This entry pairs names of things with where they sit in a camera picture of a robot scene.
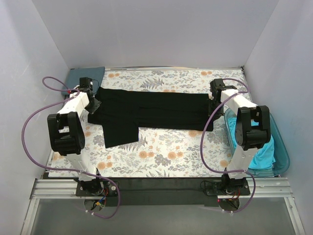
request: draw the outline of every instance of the blue bin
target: blue bin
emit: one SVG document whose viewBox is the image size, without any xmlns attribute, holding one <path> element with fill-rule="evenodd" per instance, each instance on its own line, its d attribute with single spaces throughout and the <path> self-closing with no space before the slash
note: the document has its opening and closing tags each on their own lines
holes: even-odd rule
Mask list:
<svg viewBox="0 0 313 235">
<path fill-rule="evenodd" d="M 227 136 L 230 144 L 231 153 L 232 155 L 234 155 L 235 148 L 233 141 L 231 139 L 229 125 L 227 121 L 231 117 L 235 118 L 236 114 L 231 109 L 227 109 L 227 111 L 225 112 L 224 119 L 226 123 Z M 278 128 L 276 126 L 272 114 L 269 115 L 269 119 L 270 119 L 270 132 L 274 139 L 274 158 L 276 162 L 273 164 L 272 169 L 254 170 L 249 168 L 249 172 L 251 172 L 255 177 L 272 177 L 275 175 L 282 174 L 288 170 L 290 165 L 289 155 L 287 153 L 286 147 L 280 136 L 280 133 L 278 131 Z"/>
</svg>

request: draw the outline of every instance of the white enclosure wall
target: white enclosure wall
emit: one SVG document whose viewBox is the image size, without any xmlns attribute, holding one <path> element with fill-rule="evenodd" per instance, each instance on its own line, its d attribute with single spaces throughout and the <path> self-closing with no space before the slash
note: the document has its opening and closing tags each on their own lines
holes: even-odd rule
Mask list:
<svg viewBox="0 0 313 235">
<path fill-rule="evenodd" d="M 0 0 L 0 52 L 0 234 L 17 235 L 35 177 L 43 171 L 22 149 L 22 125 L 35 110 L 62 99 L 41 78 L 64 80 L 68 67 L 31 0 Z M 26 130 L 29 151 L 41 163 L 51 149 L 46 117 L 56 109 L 35 116 Z"/>
<path fill-rule="evenodd" d="M 278 0 L 33 0 L 70 68 L 238 67 Z"/>
<path fill-rule="evenodd" d="M 312 0 L 280 0 L 246 63 L 252 98 L 269 106 L 291 158 L 287 176 L 307 234 L 313 234 L 312 24 Z"/>
</svg>

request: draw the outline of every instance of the table surface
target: table surface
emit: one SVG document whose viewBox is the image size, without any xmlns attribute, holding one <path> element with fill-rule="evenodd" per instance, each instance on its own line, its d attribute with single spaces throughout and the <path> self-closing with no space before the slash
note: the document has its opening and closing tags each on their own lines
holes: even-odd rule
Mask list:
<svg viewBox="0 0 313 235">
<path fill-rule="evenodd" d="M 101 87 L 140 92 L 179 92 L 210 94 L 215 78 L 244 81 L 241 70 L 120 70 L 107 71 Z M 240 91 L 235 81 L 225 81 Z M 105 148 L 101 125 L 87 123 L 88 112 L 81 115 L 86 145 L 82 150 L 105 177 L 219 177 L 209 171 L 200 158 L 201 131 L 139 128 L 139 141 Z M 206 132 L 204 158 L 209 166 L 223 170 L 231 161 L 224 117 L 214 122 L 213 132 Z M 52 167 L 72 168 L 71 163 L 54 153 Z M 50 171 L 49 177 L 77 177 L 76 172 Z"/>
</svg>

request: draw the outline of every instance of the light blue cloth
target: light blue cloth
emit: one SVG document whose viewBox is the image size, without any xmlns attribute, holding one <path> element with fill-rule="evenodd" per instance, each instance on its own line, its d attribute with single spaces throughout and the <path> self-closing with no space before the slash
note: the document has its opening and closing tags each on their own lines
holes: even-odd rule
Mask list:
<svg viewBox="0 0 313 235">
<path fill-rule="evenodd" d="M 232 117 L 228 119 L 229 129 L 231 138 L 234 143 L 234 148 L 237 147 L 237 142 L 235 139 L 235 129 L 236 129 L 236 117 Z M 257 126 L 258 123 L 255 121 L 251 121 L 252 126 Z M 270 136 L 270 141 L 264 144 L 263 148 L 261 148 L 254 156 L 253 160 L 250 163 L 249 168 L 255 170 L 265 170 L 271 169 L 273 163 L 275 162 L 274 158 L 274 139 L 273 136 Z"/>
</svg>

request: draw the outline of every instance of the gray leaf print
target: gray leaf print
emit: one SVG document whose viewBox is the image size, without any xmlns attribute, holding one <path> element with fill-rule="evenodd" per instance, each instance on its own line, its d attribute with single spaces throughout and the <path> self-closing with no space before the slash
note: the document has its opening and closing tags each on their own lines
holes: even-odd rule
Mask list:
<svg viewBox="0 0 313 235">
<path fill-rule="evenodd" d="M 200 152 L 200 146 L 195 144 L 193 147 L 188 147 L 187 151 L 198 151 L 198 152 Z"/>
<path fill-rule="evenodd" d="M 180 85 L 179 87 L 190 89 L 190 88 L 196 88 L 197 86 L 187 84 L 187 85 Z"/>
<path fill-rule="evenodd" d="M 104 137 L 102 135 L 96 135 L 95 137 L 93 137 L 93 144 L 97 144 L 100 147 L 104 146 Z"/>
<path fill-rule="evenodd" d="M 158 176 L 158 177 L 162 177 L 162 173 L 161 173 L 161 172 L 159 172 L 159 171 L 156 170 L 156 173 L 157 173 L 157 176 Z"/>
<path fill-rule="evenodd" d="M 127 151 L 134 151 L 134 150 L 138 150 L 141 146 L 145 146 L 145 144 L 147 144 L 148 142 L 146 141 L 146 137 L 143 138 L 142 135 L 139 138 L 139 141 L 137 142 L 133 142 L 133 143 L 127 143 L 127 144 L 122 144 L 120 145 L 118 148 L 127 150 Z"/>
<path fill-rule="evenodd" d="M 188 169 L 189 166 L 186 164 L 176 164 L 176 166 L 170 166 L 168 170 L 172 171 L 185 171 L 185 169 Z"/>
<path fill-rule="evenodd" d="M 147 177 L 156 177 L 155 174 L 151 173 L 151 171 L 149 171 L 149 174 L 146 174 Z"/>
<path fill-rule="evenodd" d="M 172 134 L 164 134 L 164 135 L 159 136 L 159 140 L 165 141 L 167 147 L 170 147 L 174 143 L 183 143 L 185 138 L 186 137 L 182 135 L 181 133 L 178 135 L 175 135 L 174 132 L 172 132 Z"/>
<path fill-rule="evenodd" d="M 154 164 L 150 164 L 150 165 L 145 164 L 144 166 L 141 166 L 141 165 L 140 165 L 140 166 L 137 168 L 137 170 L 133 173 L 133 175 L 134 175 L 135 173 L 137 173 L 137 172 L 143 173 L 144 171 L 151 170 L 152 168 L 155 168 L 155 167 L 156 167 L 156 165 L 154 165 Z"/>
<path fill-rule="evenodd" d="M 162 75 L 162 74 L 164 74 L 163 71 L 159 71 L 159 70 L 154 70 L 154 71 L 152 71 L 151 73 L 152 73 L 153 75 Z"/>
<path fill-rule="evenodd" d="M 157 154 L 155 157 L 155 163 L 157 164 L 157 166 L 159 166 L 160 164 L 162 166 L 168 166 L 171 164 L 171 160 L 169 160 L 168 158 L 163 157 L 162 154 Z"/>
<path fill-rule="evenodd" d="M 224 143 L 227 146 L 229 146 L 227 133 L 226 133 L 226 126 L 220 130 L 215 130 L 210 135 L 207 135 L 207 140 L 209 142 L 213 142 L 215 144 L 221 144 Z"/>
<path fill-rule="evenodd" d="M 119 174 L 130 174 L 133 172 L 133 170 L 129 169 L 128 166 L 123 166 L 123 167 L 112 167 L 112 170 L 114 172 L 118 172 Z"/>
<path fill-rule="evenodd" d="M 199 152 L 192 152 L 192 154 L 189 154 L 186 157 L 184 157 L 184 160 L 187 164 L 191 164 L 192 171 L 196 171 L 197 169 L 203 166 Z"/>
<path fill-rule="evenodd" d="M 153 79 L 147 79 L 147 81 L 144 81 L 140 87 L 146 88 L 146 89 L 154 89 L 158 86 L 162 86 L 163 84 L 164 82 L 160 78 L 159 79 L 153 78 Z"/>
</svg>

